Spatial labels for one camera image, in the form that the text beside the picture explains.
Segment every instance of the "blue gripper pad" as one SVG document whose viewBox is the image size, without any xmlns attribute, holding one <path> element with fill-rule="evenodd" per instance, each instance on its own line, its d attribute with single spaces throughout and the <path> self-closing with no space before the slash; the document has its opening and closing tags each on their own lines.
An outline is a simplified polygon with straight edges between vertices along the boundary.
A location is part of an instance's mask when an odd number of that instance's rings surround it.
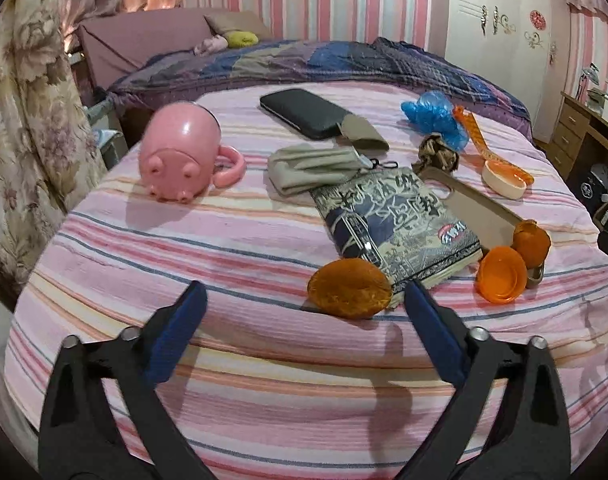
<svg viewBox="0 0 608 480">
<path fill-rule="evenodd" d="M 468 357 L 449 327 L 435 309 L 430 293 L 416 282 L 409 282 L 404 308 L 442 381 L 456 388 L 468 377 Z"/>
<path fill-rule="evenodd" d="M 164 383 L 171 378 L 181 355 L 199 327 L 207 309 L 206 287 L 192 282 L 181 295 L 175 313 L 151 348 L 148 367 L 144 371 L 146 381 Z"/>
</svg>

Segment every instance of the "mug handle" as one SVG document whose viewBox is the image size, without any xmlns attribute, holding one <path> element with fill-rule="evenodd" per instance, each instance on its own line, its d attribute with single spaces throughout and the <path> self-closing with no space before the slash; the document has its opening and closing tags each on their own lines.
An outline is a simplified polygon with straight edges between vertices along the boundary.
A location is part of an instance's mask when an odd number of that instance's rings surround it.
<svg viewBox="0 0 608 480">
<path fill-rule="evenodd" d="M 213 185 L 215 187 L 228 187 L 241 180 L 246 172 L 244 155 L 231 146 L 220 146 L 217 154 L 228 158 L 233 163 L 233 167 L 217 172 L 213 176 Z"/>
</svg>

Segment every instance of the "striped bedsheet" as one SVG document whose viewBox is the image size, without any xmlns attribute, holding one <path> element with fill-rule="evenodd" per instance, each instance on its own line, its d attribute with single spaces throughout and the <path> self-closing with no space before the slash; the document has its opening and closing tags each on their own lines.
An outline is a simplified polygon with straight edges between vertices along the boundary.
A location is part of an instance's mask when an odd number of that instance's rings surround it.
<svg viewBox="0 0 608 480">
<path fill-rule="evenodd" d="M 413 94 L 354 82 L 303 86 L 367 117 L 391 144 L 388 160 L 417 159 L 421 137 L 399 109 Z M 279 88 L 199 101 L 220 121 L 223 142 L 247 158 L 237 185 L 189 205 L 155 202 L 138 184 L 135 149 L 68 216 L 20 297 L 6 351 L 6 383 L 36 427 L 66 335 L 113 338 L 197 279 L 207 285 L 209 311 L 157 391 L 218 478 L 387 479 L 426 437 L 453 390 L 439 381 L 403 309 L 361 322 L 300 309 L 309 277 L 337 250 L 308 195 L 284 200 L 267 179 L 267 157 L 302 141 L 258 108 L 261 95 Z M 456 176 L 550 233 L 546 275 L 505 306 L 475 293 L 476 265 L 433 294 L 502 340 L 548 339 L 577 466 L 608 428 L 608 257 L 544 154 L 507 126 L 478 122 L 490 147 L 535 184 L 519 202 L 494 195 L 472 146 Z M 464 458 L 483 445 L 502 388 L 493 388 Z M 145 458 L 116 387 L 107 382 L 106 390 L 129 449 Z"/>
</svg>

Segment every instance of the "metal screw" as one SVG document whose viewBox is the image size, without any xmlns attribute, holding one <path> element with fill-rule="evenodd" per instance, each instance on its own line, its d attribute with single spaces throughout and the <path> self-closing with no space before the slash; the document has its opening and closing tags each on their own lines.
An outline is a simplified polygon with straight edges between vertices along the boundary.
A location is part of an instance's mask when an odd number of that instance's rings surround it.
<svg viewBox="0 0 608 480">
<path fill-rule="evenodd" d="M 539 348 L 540 350 L 545 350 L 548 348 L 548 341 L 541 337 L 540 335 L 535 335 L 530 338 L 530 344 L 535 348 Z"/>
<path fill-rule="evenodd" d="M 486 341 L 490 337 L 490 333 L 480 326 L 471 328 L 468 334 L 476 341 Z"/>
<path fill-rule="evenodd" d="M 124 339 L 124 341 L 133 341 L 133 339 L 140 337 L 141 332 L 142 331 L 136 326 L 127 326 L 122 330 L 120 337 Z"/>
<path fill-rule="evenodd" d="M 62 341 L 62 347 L 63 348 L 73 348 L 77 345 L 79 345 L 81 343 L 81 341 L 79 340 L 79 337 L 76 335 L 67 335 L 64 340 Z"/>
</svg>

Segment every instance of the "beige pillow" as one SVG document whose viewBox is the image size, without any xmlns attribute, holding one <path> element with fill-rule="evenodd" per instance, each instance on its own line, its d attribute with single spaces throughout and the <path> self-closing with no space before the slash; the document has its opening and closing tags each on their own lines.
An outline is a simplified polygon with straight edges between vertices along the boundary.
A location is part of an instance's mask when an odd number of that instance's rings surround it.
<svg viewBox="0 0 608 480">
<path fill-rule="evenodd" d="M 271 30 L 263 24 L 263 21 L 252 10 L 241 12 L 220 10 L 204 14 L 204 19 L 206 19 L 210 28 L 221 36 L 234 30 L 242 30 L 252 32 L 260 41 L 273 39 Z"/>
</svg>

